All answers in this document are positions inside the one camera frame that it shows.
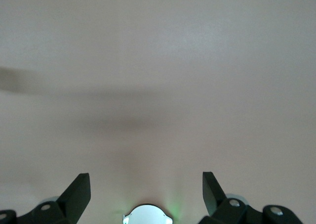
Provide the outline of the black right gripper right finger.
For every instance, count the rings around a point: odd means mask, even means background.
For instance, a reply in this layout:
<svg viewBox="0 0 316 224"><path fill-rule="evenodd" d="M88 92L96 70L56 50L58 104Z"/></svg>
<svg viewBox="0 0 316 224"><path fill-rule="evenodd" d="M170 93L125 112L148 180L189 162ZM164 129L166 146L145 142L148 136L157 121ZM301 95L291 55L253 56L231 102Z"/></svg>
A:
<svg viewBox="0 0 316 224"><path fill-rule="evenodd" d="M212 172L202 173L202 194L208 216L202 224L303 224L290 209L267 205L261 212L237 198L228 198Z"/></svg>

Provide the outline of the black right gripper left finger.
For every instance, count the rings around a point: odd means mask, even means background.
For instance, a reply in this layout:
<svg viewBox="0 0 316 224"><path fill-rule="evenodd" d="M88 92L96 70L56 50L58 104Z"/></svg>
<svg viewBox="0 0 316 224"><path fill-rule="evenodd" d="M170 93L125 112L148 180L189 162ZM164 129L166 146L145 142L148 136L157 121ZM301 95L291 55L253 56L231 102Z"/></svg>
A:
<svg viewBox="0 0 316 224"><path fill-rule="evenodd" d="M91 199L90 176L79 174L55 201L46 201L17 216L0 210L0 224L77 224Z"/></svg>

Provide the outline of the brown table cover sheet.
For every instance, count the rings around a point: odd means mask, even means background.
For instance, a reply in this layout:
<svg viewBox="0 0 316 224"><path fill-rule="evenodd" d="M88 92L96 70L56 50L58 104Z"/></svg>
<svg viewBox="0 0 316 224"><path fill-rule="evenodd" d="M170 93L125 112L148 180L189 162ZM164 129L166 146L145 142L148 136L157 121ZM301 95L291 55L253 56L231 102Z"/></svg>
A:
<svg viewBox="0 0 316 224"><path fill-rule="evenodd" d="M0 209L196 224L207 171L316 224L316 0L0 0Z"/></svg>

